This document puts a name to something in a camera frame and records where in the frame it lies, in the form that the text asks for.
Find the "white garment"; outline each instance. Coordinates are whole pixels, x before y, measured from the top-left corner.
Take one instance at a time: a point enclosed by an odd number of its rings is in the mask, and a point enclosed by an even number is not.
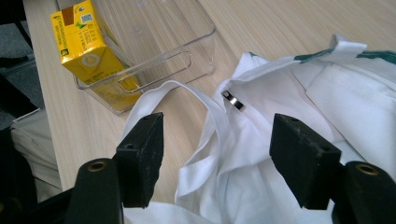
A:
[[[11,125],[12,142],[28,161],[35,177],[37,200],[43,202],[62,192],[47,111],[23,116]]]
[[[148,217],[152,223],[332,223],[332,203],[326,211],[301,209],[276,170],[269,156],[275,113],[300,119],[339,147],[341,163],[368,161],[396,179],[392,137],[396,136],[396,76],[384,69],[395,71],[396,66],[381,59],[357,59],[364,44],[336,40],[332,52],[306,63],[294,57],[267,62],[245,53],[233,77],[220,83],[212,98],[175,81],[143,94],[124,135],[175,87],[191,91],[208,113],[196,151],[179,170],[176,205],[150,203],[146,210],[124,209],[126,219],[133,223],[145,223]],[[246,108],[233,107],[222,97],[224,91]]]

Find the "white cloth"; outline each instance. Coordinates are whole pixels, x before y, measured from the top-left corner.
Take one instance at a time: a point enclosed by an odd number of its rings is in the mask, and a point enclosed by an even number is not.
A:
[[[342,38],[335,43],[332,53],[337,57],[330,53],[308,63],[294,57],[267,62],[245,53],[232,78],[220,83],[212,98],[175,81],[143,94],[124,135],[178,86],[195,94],[208,112],[199,145],[179,170],[176,205],[150,203],[155,209],[125,209],[126,219],[132,223],[144,223],[148,217],[152,223],[332,223],[332,203],[326,211],[301,209],[272,163],[269,145],[275,113],[300,119],[339,147],[341,163],[368,161],[395,179],[396,80],[393,74],[375,71],[384,66],[395,71],[396,66],[382,60],[367,60],[363,63],[370,65],[361,66],[365,59],[356,56],[364,51],[364,44]],[[246,108],[234,108],[222,97],[224,91]]]
[[[45,109],[23,116],[11,125],[12,142],[28,161],[35,177],[37,200],[43,202],[62,192],[50,125]]]

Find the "green stripe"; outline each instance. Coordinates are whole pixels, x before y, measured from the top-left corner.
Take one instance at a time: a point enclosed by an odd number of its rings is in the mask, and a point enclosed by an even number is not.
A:
[[[253,57],[257,57],[257,54],[255,54],[255,53],[253,53],[253,52],[250,52],[249,54],[250,54],[250,57],[252,57],[252,58],[253,58]]]
[[[294,57],[294,60],[301,61],[301,63],[307,63],[313,59],[331,53],[332,51],[333,49],[325,49],[323,51],[314,54],[299,55]],[[396,64],[396,52],[390,50],[364,51],[362,54],[359,54],[356,58],[367,58],[367,59],[380,58],[387,61],[388,63]]]
[[[380,58],[388,63],[396,64],[396,52],[390,50],[364,51],[357,58],[376,59]]]

